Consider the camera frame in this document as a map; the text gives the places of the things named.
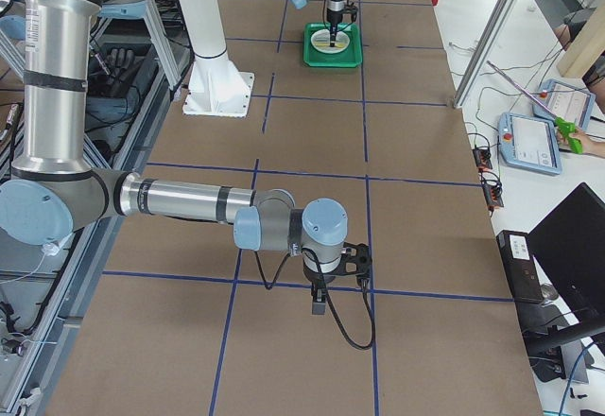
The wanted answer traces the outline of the person's hand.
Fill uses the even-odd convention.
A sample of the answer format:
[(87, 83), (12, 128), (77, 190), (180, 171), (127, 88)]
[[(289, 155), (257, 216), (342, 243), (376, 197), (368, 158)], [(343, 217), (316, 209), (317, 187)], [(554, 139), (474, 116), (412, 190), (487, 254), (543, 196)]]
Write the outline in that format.
[[(572, 137), (579, 139), (583, 146), (583, 153), (588, 155), (597, 156), (600, 158), (605, 157), (605, 143), (591, 139), (583, 130), (576, 130), (575, 133), (571, 134)], [(560, 147), (569, 149), (565, 139), (557, 132), (557, 140)]]

